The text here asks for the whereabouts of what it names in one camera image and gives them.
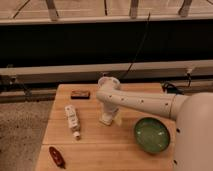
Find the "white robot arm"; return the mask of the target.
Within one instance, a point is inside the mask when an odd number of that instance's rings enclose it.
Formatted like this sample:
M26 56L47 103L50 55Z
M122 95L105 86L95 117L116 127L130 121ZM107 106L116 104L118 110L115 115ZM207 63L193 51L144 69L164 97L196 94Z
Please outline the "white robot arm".
M115 77L98 80L100 121L110 125L119 107L176 123L173 171L213 171L213 93L193 95L124 91Z

